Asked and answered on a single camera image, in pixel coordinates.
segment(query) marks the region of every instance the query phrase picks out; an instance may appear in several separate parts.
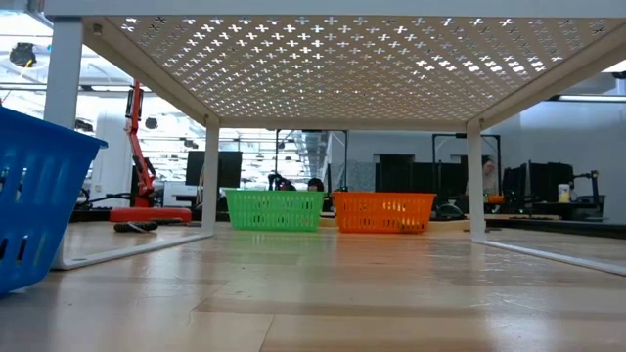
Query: perforated metal shelf top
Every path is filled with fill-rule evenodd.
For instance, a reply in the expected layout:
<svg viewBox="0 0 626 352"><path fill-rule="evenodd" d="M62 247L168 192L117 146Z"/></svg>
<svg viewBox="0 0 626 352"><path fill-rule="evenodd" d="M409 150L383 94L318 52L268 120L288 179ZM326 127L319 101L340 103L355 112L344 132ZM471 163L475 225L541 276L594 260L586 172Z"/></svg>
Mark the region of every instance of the perforated metal shelf top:
<svg viewBox="0 0 626 352"><path fill-rule="evenodd" d="M95 43L104 40L129 61L132 53L150 58L177 83L170 91L186 91L224 126L462 129L623 30L624 20L159 16L88 23L115 31L87 40L97 52L115 63ZM129 45L140 50L126 53Z"/></svg>

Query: black monitor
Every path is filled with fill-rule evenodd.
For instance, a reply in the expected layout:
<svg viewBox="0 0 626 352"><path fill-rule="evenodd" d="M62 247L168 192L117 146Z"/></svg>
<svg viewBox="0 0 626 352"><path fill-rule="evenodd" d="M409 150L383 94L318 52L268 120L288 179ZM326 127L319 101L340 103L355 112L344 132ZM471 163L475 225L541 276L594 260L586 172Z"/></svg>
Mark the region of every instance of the black monitor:
<svg viewBox="0 0 626 352"><path fill-rule="evenodd" d="M516 168L505 169L502 178L502 194L505 196L524 197L526 194L526 163Z"/></svg>
<svg viewBox="0 0 626 352"><path fill-rule="evenodd" d="M238 188L242 178L242 152L220 152L217 167L217 186ZM192 151L187 156L185 185L198 186L204 166L204 152Z"/></svg>
<svg viewBox="0 0 626 352"><path fill-rule="evenodd" d="M457 197L466 193L468 171L460 163L437 164L439 187L437 193L443 197Z"/></svg>
<svg viewBox="0 0 626 352"><path fill-rule="evenodd" d="M431 162L416 162L413 164L413 191L417 193L434 193Z"/></svg>
<svg viewBox="0 0 626 352"><path fill-rule="evenodd" d="M540 201L559 200L559 185L569 184L574 177L574 169L560 162L529 162L530 193Z"/></svg>

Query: cable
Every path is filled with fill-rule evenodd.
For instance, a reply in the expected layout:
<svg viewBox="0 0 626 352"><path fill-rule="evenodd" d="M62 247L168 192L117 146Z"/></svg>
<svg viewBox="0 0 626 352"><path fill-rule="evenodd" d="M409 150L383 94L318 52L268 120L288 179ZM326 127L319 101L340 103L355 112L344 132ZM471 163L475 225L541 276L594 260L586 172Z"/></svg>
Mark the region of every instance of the cable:
<svg viewBox="0 0 626 352"><path fill-rule="evenodd" d="M82 203L88 202L89 201L89 192L87 192L87 190L85 190L83 188L80 189L80 192L85 195L85 200Z"/></svg>
<svg viewBox="0 0 626 352"><path fill-rule="evenodd" d="M181 218L164 218L164 219L150 219L150 222L154 222L157 225L172 225L172 224L182 224L183 219Z"/></svg>
<svg viewBox="0 0 626 352"><path fill-rule="evenodd" d="M20 73L20 79L22 79L23 75L26 73L26 69L29 68L30 65L32 65L32 59L28 60L26 65L24 65L24 67L22 68L22 72Z"/></svg>
<svg viewBox="0 0 626 352"><path fill-rule="evenodd" d="M7 102L7 98L9 98L9 96L11 95L12 92L13 92L12 90L9 91L9 93L7 93L7 95L4 96L3 99L0 99L0 107L2 107L2 103L6 103Z"/></svg>
<svg viewBox="0 0 626 352"><path fill-rule="evenodd" d="M119 193L119 194L114 194L114 195L108 194L102 198L87 199L77 204L74 209L89 209L90 205L97 201L102 201L102 200L107 200L107 199L112 199L112 198L131 200L132 195L130 193Z"/></svg>
<svg viewBox="0 0 626 352"><path fill-rule="evenodd" d="M147 222L133 222L129 221L123 224L115 224L113 225L113 229L117 233L141 233L145 234L149 231L153 231L158 229L158 224L156 222L147 221Z"/></svg>

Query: white wall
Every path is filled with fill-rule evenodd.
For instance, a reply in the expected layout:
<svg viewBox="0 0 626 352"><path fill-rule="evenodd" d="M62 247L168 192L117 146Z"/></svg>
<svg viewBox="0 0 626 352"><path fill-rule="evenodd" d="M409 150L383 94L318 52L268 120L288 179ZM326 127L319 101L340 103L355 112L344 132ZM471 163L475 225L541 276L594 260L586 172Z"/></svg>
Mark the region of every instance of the white wall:
<svg viewBox="0 0 626 352"><path fill-rule="evenodd" d="M415 162L432 162L431 132L373 132L350 131L348 159L358 162L374 162L377 154L412 154ZM437 160L457 162L454 156L468 153L465 139L439 137L436 140ZM483 141L483 154L496 155L496 142Z"/></svg>

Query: robotic arm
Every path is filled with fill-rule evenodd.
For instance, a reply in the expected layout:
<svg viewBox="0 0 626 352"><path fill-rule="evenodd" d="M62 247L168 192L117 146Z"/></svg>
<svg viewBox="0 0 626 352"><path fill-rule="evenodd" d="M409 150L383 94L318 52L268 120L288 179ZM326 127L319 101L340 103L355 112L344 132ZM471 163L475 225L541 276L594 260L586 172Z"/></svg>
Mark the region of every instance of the robotic arm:
<svg viewBox="0 0 626 352"><path fill-rule="evenodd" d="M137 172L137 196L135 197L135 207L150 207L150 197L155 191L153 181L157 173L153 166L146 162L141 152L139 139L137 138L137 130L139 130L139 121L141 120L142 104L144 101L144 91L140 88L139 81L135 80L133 89L128 92L128 102L126 103L126 132L133 153L133 162Z"/></svg>
<svg viewBox="0 0 626 352"><path fill-rule="evenodd" d="M580 174L580 175L574 175L574 177L572 177L572 180L569 183L569 185L573 189L574 180L577 179L577 178L586 178L586 179L591 180L591 187L592 187L592 195L593 195L593 198L594 198L594 204L597 205L597 206L600 206L600 193L598 192L598 176L599 175L600 175L600 173L598 172L598 170L592 170L589 173L584 173L584 174Z"/></svg>

